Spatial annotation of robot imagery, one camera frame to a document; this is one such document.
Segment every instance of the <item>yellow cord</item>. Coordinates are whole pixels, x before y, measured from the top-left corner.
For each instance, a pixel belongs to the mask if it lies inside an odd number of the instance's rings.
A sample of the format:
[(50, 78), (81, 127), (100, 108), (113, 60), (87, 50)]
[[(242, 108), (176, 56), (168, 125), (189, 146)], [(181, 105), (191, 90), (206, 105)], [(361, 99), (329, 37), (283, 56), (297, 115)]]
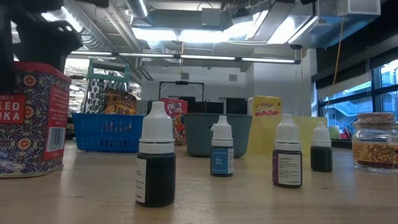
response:
[[(338, 61), (340, 60), (341, 39), (343, 38), (344, 16), (345, 16), (345, 15), (343, 14), (343, 17), (341, 18), (340, 40), (339, 40), (339, 42), (338, 42), (337, 59), (336, 59), (336, 68), (335, 68), (335, 77), (333, 78), (333, 83), (331, 84), (332, 86), (336, 83), (336, 78), (337, 78)], [(328, 106), (326, 107), (326, 110), (329, 108), (330, 98), (331, 98), (331, 96), (329, 96), (329, 98), (328, 98)]]

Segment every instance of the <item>spice jar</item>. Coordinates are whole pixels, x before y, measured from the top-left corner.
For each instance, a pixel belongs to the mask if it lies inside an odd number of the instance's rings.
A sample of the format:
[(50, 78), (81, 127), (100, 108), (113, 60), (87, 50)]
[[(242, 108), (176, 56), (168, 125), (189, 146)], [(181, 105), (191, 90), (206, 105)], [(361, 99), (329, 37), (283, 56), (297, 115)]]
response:
[(354, 167), (370, 172), (398, 172), (398, 123), (394, 114), (359, 114), (354, 126)]

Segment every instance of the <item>plastic basket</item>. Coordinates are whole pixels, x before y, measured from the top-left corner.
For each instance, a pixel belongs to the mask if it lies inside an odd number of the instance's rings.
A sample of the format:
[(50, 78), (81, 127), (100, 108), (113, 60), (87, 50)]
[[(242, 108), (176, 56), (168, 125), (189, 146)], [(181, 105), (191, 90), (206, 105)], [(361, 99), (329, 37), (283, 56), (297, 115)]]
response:
[(137, 152), (141, 115), (74, 113), (77, 148), (97, 152)]

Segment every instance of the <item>blue label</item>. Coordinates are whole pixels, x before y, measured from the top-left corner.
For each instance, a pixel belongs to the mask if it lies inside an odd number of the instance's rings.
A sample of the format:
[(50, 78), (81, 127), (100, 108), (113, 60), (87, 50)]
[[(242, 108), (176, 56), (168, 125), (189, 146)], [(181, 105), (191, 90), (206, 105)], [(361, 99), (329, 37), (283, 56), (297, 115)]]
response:
[(211, 173), (232, 174), (234, 172), (234, 149), (211, 149)]

